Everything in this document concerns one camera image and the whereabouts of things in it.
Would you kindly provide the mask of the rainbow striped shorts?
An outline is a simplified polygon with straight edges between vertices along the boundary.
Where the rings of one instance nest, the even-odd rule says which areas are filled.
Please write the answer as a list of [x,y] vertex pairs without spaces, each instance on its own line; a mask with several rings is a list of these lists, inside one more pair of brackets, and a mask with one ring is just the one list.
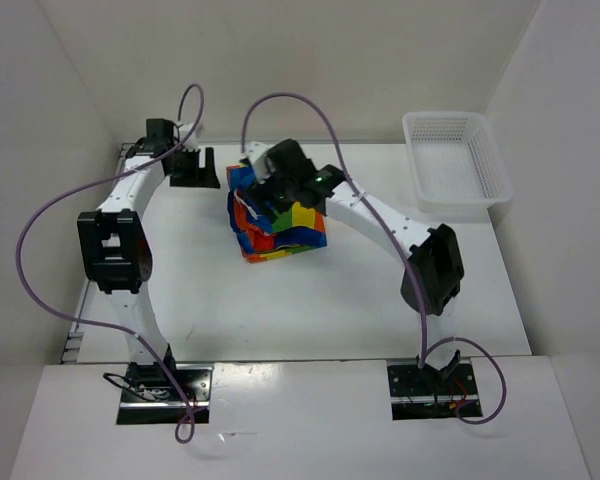
[[327,246],[322,214],[296,202],[271,222],[245,196],[246,187],[255,179],[251,167],[230,165],[226,178],[229,223],[247,262],[265,262]]

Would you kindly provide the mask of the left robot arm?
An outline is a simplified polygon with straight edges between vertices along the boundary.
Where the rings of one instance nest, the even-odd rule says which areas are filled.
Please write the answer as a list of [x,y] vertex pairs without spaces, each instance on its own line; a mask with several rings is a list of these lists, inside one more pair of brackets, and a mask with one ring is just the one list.
[[150,300],[153,256],[142,218],[165,180],[194,188],[220,186],[214,152],[199,149],[198,129],[196,122],[147,120],[144,137],[126,152],[106,199],[77,218],[85,274],[114,308],[115,325],[126,338],[126,382],[160,400],[176,394],[180,376]]

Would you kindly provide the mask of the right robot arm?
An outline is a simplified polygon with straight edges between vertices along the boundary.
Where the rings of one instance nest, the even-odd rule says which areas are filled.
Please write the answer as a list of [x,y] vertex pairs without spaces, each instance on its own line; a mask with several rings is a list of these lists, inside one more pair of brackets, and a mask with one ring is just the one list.
[[298,203],[349,226],[397,258],[404,268],[401,296],[420,316],[420,385],[430,393],[444,391],[454,372],[443,359],[426,363],[427,319],[442,315],[460,291],[465,271],[455,231],[401,214],[364,191],[345,165],[316,167],[293,139],[273,146],[251,142],[242,148],[242,161],[254,174],[245,197],[269,221]]

